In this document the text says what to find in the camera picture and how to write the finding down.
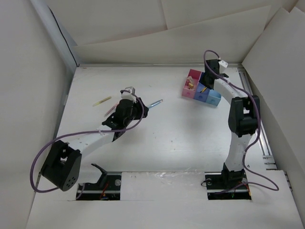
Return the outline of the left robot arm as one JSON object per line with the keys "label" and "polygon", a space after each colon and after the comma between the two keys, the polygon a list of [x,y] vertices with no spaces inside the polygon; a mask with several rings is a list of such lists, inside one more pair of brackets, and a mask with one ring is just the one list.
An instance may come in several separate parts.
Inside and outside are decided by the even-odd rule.
{"label": "left robot arm", "polygon": [[79,178],[81,160],[105,144],[116,141],[130,129],[132,121],[146,118],[148,112],[149,108],[141,98],[137,102],[120,100],[115,111],[96,131],[81,134],[80,138],[69,143],[60,139],[53,142],[41,168],[41,175],[62,191],[71,189]]}

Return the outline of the blue utility knife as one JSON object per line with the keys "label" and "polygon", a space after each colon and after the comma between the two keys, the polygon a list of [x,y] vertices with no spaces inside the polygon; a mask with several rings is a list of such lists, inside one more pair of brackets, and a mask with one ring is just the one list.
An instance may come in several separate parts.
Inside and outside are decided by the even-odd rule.
{"label": "blue utility knife", "polygon": [[151,108],[153,108],[153,107],[159,105],[159,104],[162,103],[162,102],[163,102],[163,99],[158,100],[158,101],[156,101],[156,102],[153,102],[153,103],[151,103],[150,105],[148,105],[147,107],[148,107],[148,109],[151,109]]}

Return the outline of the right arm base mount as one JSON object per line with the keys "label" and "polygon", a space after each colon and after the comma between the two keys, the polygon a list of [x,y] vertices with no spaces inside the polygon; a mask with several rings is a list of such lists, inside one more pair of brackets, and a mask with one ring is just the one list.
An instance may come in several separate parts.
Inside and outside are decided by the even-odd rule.
{"label": "right arm base mount", "polygon": [[225,183],[221,174],[205,174],[201,186],[206,188],[208,200],[251,200],[251,192],[241,181]]}

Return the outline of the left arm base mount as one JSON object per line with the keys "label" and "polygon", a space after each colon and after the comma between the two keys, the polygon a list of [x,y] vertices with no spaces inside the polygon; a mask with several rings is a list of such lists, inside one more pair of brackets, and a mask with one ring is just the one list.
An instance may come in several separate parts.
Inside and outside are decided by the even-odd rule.
{"label": "left arm base mount", "polygon": [[92,163],[78,179],[76,200],[117,201],[121,198],[122,172],[108,172]]}

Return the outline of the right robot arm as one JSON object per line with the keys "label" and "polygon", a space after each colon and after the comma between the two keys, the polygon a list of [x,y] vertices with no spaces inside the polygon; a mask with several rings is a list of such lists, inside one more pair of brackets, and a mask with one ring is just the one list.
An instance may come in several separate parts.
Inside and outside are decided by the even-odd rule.
{"label": "right robot arm", "polygon": [[254,96],[252,101],[247,91],[233,85],[226,74],[220,73],[222,63],[218,59],[204,61],[205,72],[200,78],[200,83],[217,91],[230,105],[228,126],[231,143],[228,157],[221,174],[211,178],[217,194],[238,189],[245,180],[245,151],[259,126],[259,98]]}

